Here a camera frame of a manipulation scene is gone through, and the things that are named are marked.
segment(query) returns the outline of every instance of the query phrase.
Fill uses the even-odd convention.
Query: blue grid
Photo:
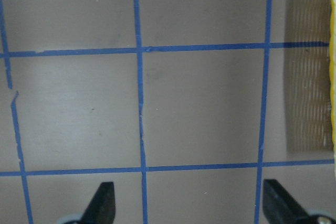
[[[264,43],[246,43],[246,44],[216,44],[216,45],[185,45],[185,46],[155,46],[143,47],[141,39],[140,24],[140,4],[139,0],[134,1],[134,20],[135,20],[135,36],[136,48],[103,48],[103,49],[76,49],[76,50],[48,50],[43,52],[20,51],[9,52],[5,19],[2,0],[0,0],[0,32],[2,36],[3,53],[0,58],[4,59],[6,68],[7,85],[13,88],[11,76],[10,58],[16,57],[47,57],[47,56],[75,56],[75,55],[98,55],[98,54],[129,54],[137,55],[138,61],[138,97],[139,97],[139,138],[140,138],[140,167],[127,168],[96,168],[96,169],[67,169],[67,170],[40,170],[25,171],[24,155],[21,147],[20,131],[18,124],[18,115],[16,110],[16,98],[18,92],[11,103],[13,125],[15,130],[15,140],[17,143],[17,154],[20,159],[19,172],[0,172],[0,177],[20,176],[22,179],[24,198],[26,203],[27,218],[29,224],[34,224],[33,214],[30,206],[29,188],[27,176],[40,175],[65,175],[65,174],[101,174],[101,173],[142,173],[142,205],[143,205],[143,223],[148,223],[147,210],[147,172],[163,172],[168,170],[208,170],[208,169],[235,169],[235,168],[256,168],[256,197],[255,197],[255,218],[254,223],[259,223],[260,195],[261,195],[261,179],[263,167],[279,167],[279,166],[299,166],[299,165],[324,165],[334,164],[333,159],[307,160],[307,161],[284,161],[284,162],[263,162],[264,151],[264,133],[266,122],[266,106],[267,106],[267,82],[268,82],[268,65],[270,49],[274,48],[297,48],[297,47],[327,47],[329,44],[320,41],[307,42],[270,42],[271,32],[271,6],[272,0],[267,0],[266,4],[266,25],[265,25],[265,42]],[[263,85],[261,95],[261,112],[260,112],[260,131],[258,146],[258,161],[255,163],[233,163],[233,164],[209,164],[209,165],[181,165],[181,166],[146,166],[145,149],[143,142],[143,125],[142,125],[142,108],[143,108],[143,64],[142,54],[144,52],[173,52],[173,51],[208,51],[208,50],[235,50],[235,49],[263,49],[264,50],[264,69],[263,69]]]

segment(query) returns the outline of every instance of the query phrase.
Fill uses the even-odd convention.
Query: floor
[[[307,1],[1,0],[0,222],[53,224],[114,181],[116,224],[266,224],[263,178],[336,218],[330,146],[288,147],[286,57],[328,75],[315,1],[291,37]]]

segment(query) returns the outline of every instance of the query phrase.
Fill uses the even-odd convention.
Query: tile
[[[254,168],[147,173],[148,221],[250,223],[255,183]]]
[[[331,135],[327,130],[328,126],[331,130],[331,125],[330,116],[326,113],[330,100],[326,55],[327,48],[271,50],[265,162],[333,158]],[[291,87],[295,99],[290,98],[290,93],[286,91]]]
[[[330,0],[272,0],[271,42],[329,42]]]
[[[20,170],[10,109],[14,95],[7,87],[4,60],[0,59],[0,172]]]
[[[143,44],[264,42],[266,0],[140,0]]]
[[[141,173],[44,175],[28,178],[34,223],[82,214],[101,182],[114,182],[115,224],[142,222]]]
[[[144,54],[148,166],[255,162],[262,50]]]
[[[136,58],[13,59],[27,170],[140,166]]]
[[[0,178],[0,222],[28,224],[21,177]]]
[[[3,0],[10,51],[134,47],[133,0]]]
[[[294,199],[313,214],[336,218],[336,182],[333,165],[267,167],[263,177],[277,179]],[[268,224],[260,211],[260,224]]]

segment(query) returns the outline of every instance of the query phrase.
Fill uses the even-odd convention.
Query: yellow object
[[[329,54],[330,54],[330,100],[331,100],[331,124],[332,124],[332,142],[334,143],[334,157],[336,158],[336,145],[335,145],[335,114],[336,114],[336,97],[335,97],[335,90],[336,90],[336,76],[335,76],[335,68],[336,68],[336,22],[335,22],[335,7],[336,7],[336,0],[331,0],[331,19],[330,19],[330,44],[329,44]]]

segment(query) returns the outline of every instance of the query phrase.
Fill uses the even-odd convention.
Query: vertical blue line
[[[11,63],[9,59],[9,52],[8,52],[8,43],[7,43],[7,35],[6,35],[6,29],[5,29],[5,16],[4,16],[4,8],[3,8],[3,2],[0,0],[0,33],[1,33],[1,42],[2,47],[4,51],[4,61],[5,61],[5,67],[6,67],[6,76],[7,76],[7,85],[8,88],[13,88],[12,83],[12,75],[11,75]],[[28,217],[28,223],[33,224],[33,215],[31,212],[31,206],[30,206],[30,199],[29,199],[29,190],[28,190],[28,183],[27,183],[27,177],[26,177],[26,170],[25,170],[25,163],[23,158],[23,152],[21,148],[21,137],[20,137],[20,130],[19,130],[19,124],[18,124],[18,118],[17,118],[17,110],[16,110],[16,98],[18,97],[18,92],[16,92],[15,97],[10,104],[11,110],[12,110],[12,119],[13,119],[13,126],[15,131],[15,141],[17,145],[17,155],[19,160],[19,166],[20,166],[20,174],[22,179],[22,187],[23,187],[23,193],[25,197],[25,203],[26,203],[26,211],[27,211],[27,217]]]
[[[11,63],[9,60],[7,35],[6,35],[6,29],[5,29],[5,16],[4,16],[4,8],[3,8],[2,0],[0,0],[0,32],[1,32],[1,43],[2,43],[2,47],[4,51],[7,86],[8,88],[12,89],[13,84],[12,84],[12,76],[11,76]]]
[[[258,145],[258,165],[257,165],[257,182],[256,182],[256,200],[255,200],[255,215],[254,224],[259,224],[259,212],[261,204],[261,185],[263,171],[263,154],[264,154],[264,136],[266,122],[266,105],[267,105],[267,84],[268,84],[268,66],[270,52],[270,34],[271,34],[271,15],[272,15],[272,0],[266,0],[266,23],[265,23],[265,49],[264,49],[264,69],[263,69],[263,85],[261,93],[261,112],[260,112],[260,130],[259,130],[259,145]]]
[[[143,64],[142,64],[142,41],[141,41],[141,25],[140,25],[140,3],[139,0],[134,1],[134,21],[135,21],[135,37],[137,43],[137,61],[138,61],[138,99],[139,99],[139,133],[140,133],[140,157],[141,157],[141,187],[142,187],[142,216],[143,223],[148,223],[147,211],[147,178],[146,178],[146,156],[143,143],[143,125],[142,125],[142,108],[143,108]]]
[[[18,124],[18,118],[17,118],[17,110],[16,110],[16,98],[18,97],[18,95],[19,95],[19,93],[16,92],[15,97],[14,97],[10,107],[11,107],[12,116],[13,116],[15,141],[16,141],[17,155],[19,157],[20,173],[21,173],[22,187],[23,187],[25,203],[26,203],[28,223],[33,224],[34,223],[33,222],[33,215],[32,215],[31,206],[30,206],[27,175],[26,175],[26,169],[25,169],[25,162],[24,162],[24,158],[23,158],[23,151],[22,151],[22,147],[21,147],[21,136],[20,136],[20,130],[19,130],[19,124]]]

